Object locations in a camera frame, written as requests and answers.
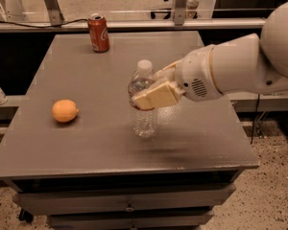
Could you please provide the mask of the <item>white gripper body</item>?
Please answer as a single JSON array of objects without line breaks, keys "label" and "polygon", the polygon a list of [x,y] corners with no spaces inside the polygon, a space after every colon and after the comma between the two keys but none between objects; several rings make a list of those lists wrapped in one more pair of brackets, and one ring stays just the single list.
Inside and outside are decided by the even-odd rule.
[{"label": "white gripper body", "polygon": [[184,91],[184,96],[191,101],[210,101],[223,96],[212,77],[213,48],[213,45],[209,45],[190,52],[176,67],[175,80]]}]

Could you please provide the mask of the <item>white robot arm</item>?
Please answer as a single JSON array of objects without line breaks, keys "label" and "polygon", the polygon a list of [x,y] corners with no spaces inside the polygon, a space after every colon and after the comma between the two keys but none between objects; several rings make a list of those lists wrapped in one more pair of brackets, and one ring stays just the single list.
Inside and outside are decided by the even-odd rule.
[{"label": "white robot arm", "polygon": [[194,102],[229,93],[288,91],[288,2],[266,19],[260,34],[249,34],[194,50],[154,75],[155,82],[132,97],[142,109]]}]

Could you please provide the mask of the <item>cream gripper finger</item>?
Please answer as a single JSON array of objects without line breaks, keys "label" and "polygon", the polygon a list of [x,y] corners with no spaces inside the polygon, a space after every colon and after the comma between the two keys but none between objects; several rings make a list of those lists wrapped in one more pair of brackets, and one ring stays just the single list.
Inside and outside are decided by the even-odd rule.
[{"label": "cream gripper finger", "polygon": [[161,70],[157,71],[155,73],[155,80],[160,80],[162,78],[166,78],[169,81],[173,81],[175,79],[175,71],[180,62],[174,61],[170,63],[169,65],[165,66]]},{"label": "cream gripper finger", "polygon": [[135,94],[132,102],[141,110],[161,108],[177,104],[183,94],[184,90],[175,81],[166,81]]}]

